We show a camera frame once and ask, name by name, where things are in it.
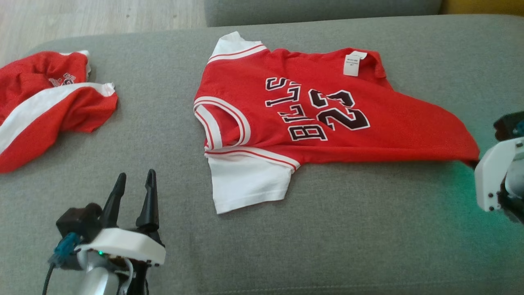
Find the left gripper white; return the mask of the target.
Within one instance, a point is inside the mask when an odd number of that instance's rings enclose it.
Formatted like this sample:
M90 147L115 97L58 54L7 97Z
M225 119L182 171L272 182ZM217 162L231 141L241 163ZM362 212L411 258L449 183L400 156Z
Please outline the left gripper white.
M125 194L125 186L126 174L122 172L103 208L102 226L106 229L102 229L92 242L82 244L80 250L95 250L151 265L163 265L165 247L145 234L117 228L120 201ZM145 188L146 196L142 211L136 220L136 227L144 233L152 233L159 229L158 187L154 169L148 171Z

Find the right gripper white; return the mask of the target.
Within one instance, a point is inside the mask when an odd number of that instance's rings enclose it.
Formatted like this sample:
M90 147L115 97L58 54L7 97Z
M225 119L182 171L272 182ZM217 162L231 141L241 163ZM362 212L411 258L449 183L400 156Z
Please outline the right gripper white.
M524 148L523 138L513 138L491 147L479 161L468 161L474 170L477 204L483 211L503 207L499 200L505 193L509 200L523 200Z

